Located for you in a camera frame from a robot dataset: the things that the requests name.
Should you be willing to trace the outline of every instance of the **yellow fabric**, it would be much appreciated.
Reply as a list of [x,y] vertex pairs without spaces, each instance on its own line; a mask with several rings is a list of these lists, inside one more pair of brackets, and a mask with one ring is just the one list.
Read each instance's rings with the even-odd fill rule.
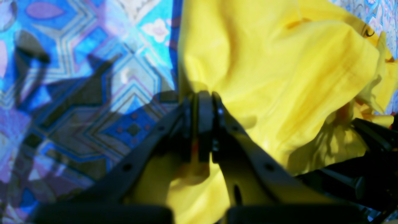
[[[180,94],[218,92],[288,172],[309,172],[365,153],[349,126],[354,117],[392,123],[374,115],[397,88],[385,42],[327,0],[187,0]],[[178,177],[168,195],[177,224],[216,222],[229,207],[219,167],[212,164],[200,184],[187,178]]]

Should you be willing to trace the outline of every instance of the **geometric pattern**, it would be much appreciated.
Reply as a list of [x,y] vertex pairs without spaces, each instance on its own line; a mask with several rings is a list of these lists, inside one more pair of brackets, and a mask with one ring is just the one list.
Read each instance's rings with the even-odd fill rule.
[[[396,58],[396,2],[332,2],[385,30]],[[0,0],[3,223],[87,189],[176,107],[181,6]]]

